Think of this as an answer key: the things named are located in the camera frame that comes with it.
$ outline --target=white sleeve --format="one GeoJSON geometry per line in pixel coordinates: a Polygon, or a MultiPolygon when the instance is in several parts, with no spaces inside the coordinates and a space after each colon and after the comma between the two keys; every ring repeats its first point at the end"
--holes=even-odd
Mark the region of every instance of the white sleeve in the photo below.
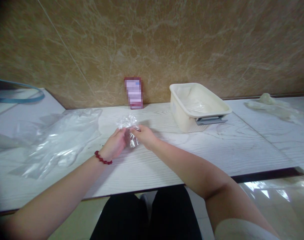
{"type": "Polygon", "coordinates": [[[242,219],[226,219],[215,230],[216,240],[279,240],[260,226],[242,219]]]}

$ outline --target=hand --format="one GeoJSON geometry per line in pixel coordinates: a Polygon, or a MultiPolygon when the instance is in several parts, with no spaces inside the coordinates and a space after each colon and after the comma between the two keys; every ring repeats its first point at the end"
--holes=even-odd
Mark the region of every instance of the hand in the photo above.
{"type": "Polygon", "coordinates": [[[105,161],[109,162],[121,154],[126,145],[124,140],[125,131],[126,128],[117,128],[99,151],[99,154],[105,161]]]}
{"type": "Polygon", "coordinates": [[[139,140],[139,142],[143,143],[146,149],[152,150],[152,146],[154,143],[156,143],[159,139],[154,135],[154,133],[144,125],[139,126],[140,132],[135,130],[134,128],[131,128],[130,131],[136,138],[139,140]]]}

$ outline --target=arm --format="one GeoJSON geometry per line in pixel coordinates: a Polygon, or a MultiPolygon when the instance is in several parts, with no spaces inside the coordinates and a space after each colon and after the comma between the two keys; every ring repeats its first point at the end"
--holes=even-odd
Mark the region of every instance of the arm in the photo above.
{"type": "Polygon", "coordinates": [[[204,198],[213,232],[229,218],[255,223],[278,237],[255,204],[225,172],[194,154],[158,139],[152,131],[140,125],[141,132],[131,132],[144,146],[157,155],[196,194],[204,198]]]}
{"type": "MultiPolygon", "coordinates": [[[[125,147],[125,128],[116,129],[99,154],[110,161],[125,147]]],[[[107,167],[92,156],[18,210],[6,223],[10,239],[47,239],[74,211],[107,167]]]]}

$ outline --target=forearm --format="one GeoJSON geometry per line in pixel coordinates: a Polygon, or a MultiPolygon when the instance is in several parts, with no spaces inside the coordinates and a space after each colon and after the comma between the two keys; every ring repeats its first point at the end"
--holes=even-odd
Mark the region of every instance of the forearm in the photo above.
{"type": "Polygon", "coordinates": [[[204,199],[233,182],[225,172],[207,160],[164,141],[157,140],[152,151],[204,199]]]}
{"type": "Polygon", "coordinates": [[[196,194],[204,198],[213,231],[224,219],[253,222],[278,237],[255,204],[225,172],[207,160],[157,140],[152,151],[196,194]]]}
{"type": "Polygon", "coordinates": [[[11,238],[48,238],[72,213],[106,166],[93,156],[27,203],[5,224],[11,238]]]}

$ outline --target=black pants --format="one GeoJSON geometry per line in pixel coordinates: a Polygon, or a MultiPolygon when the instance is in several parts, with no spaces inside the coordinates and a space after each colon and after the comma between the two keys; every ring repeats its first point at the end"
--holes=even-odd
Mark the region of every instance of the black pants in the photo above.
{"type": "Polygon", "coordinates": [[[183,185],[158,190],[148,224],[146,205],[134,194],[111,196],[92,233],[95,239],[196,239],[201,232],[183,185]]]}

